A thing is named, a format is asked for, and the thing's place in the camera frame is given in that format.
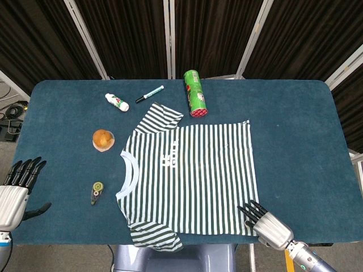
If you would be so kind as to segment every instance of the blue table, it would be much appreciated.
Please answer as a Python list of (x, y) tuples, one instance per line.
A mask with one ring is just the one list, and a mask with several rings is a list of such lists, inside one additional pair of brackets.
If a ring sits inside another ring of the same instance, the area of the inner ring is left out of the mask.
[[(135, 104), (160, 85), (165, 90)], [(52, 207), (14, 233), (17, 244), (132, 244), (115, 194), (123, 184), (120, 152), (156, 101), (184, 113), (180, 126), (251, 122), (260, 203), (289, 225), (297, 240), (363, 239), (363, 201), (328, 87), (315, 80), (203, 80), (207, 116), (192, 118), (182, 80), (46, 80), (31, 96), (15, 159), (47, 160), (28, 209)], [(107, 103), (109, 92), (130, 105)], [(115, 145), (101, 153), (92, 134), (107, 129)], [(105, 190), (95, 206), (91, 187)], [(184, 244), (250, 243), (255, 237), (180, 234)]]

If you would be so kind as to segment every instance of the striped t-shirt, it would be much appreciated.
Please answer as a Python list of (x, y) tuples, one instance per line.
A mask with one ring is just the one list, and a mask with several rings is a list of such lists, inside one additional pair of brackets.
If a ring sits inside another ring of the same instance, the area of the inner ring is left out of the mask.
[(121, 153), (116, 198), (135, 246), (173, 252), (177, 232), (254, 235), (237, 209), (258, 201), (249, 121), (180, 128), (182, 117), (154, 103)]

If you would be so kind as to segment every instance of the gray floor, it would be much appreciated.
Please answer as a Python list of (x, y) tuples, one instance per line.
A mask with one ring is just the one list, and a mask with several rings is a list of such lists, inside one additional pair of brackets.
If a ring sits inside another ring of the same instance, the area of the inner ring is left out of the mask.
[[(0, 96), (6, 93), (0, 84)], [(0, 101), (0, 108), (19, 100)], [(0, 142), (0, 181), (6, 176), (12, 163), (16, 143)], [(314, 250), (337, 271), (363, 271), (363, 243), (335, 244)], [(286, 271), (285, 255), (263, 245), (255, 245), (256, 271)], [(248, 246), (241, 245), (236, 252), (237, 272), (250, 270)], [(109, 271), (111, 252), (105, 245), (24, 245), (15, 246), (6, 272), (19, 271)]]

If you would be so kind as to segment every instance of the white bottle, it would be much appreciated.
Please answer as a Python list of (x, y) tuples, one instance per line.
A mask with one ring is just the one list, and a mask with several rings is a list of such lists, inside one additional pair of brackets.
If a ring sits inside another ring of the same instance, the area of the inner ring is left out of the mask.
[(107, 93), (104, 97), (106, 97), (108, 102), (110, 102), (116, 108), (119, 108), (121, 111), (127, 112), (129, 110), (129, 104), (119, 99), (116, 95)]

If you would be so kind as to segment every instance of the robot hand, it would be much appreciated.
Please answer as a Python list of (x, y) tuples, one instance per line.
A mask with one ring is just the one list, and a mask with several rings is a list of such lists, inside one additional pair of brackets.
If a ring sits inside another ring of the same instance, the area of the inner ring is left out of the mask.
[(29, 195), (40, 170), (47, 163), (41, 157), (18, 161), (9, 170), (5, 182), (0, 185), (0, 271), (7, 265), (12, 251), (11, 231), (24, 220), (43, 214), (51, 203), (38, 210), (26, 211)]
[(324, 262), (307, 244), (294, 241), (293, 231), (277, 217), (267, 211), (256, 201), (254, 205), (245, 204), (246, 208), (238, 206), (250, 220), (245, 224), (252, 228), (259, 236), (259, 241), (266, 246), (277, 250), (287, 250), (290, 258), (303, 270), (310, 272), (336, 272), (329, 264)]

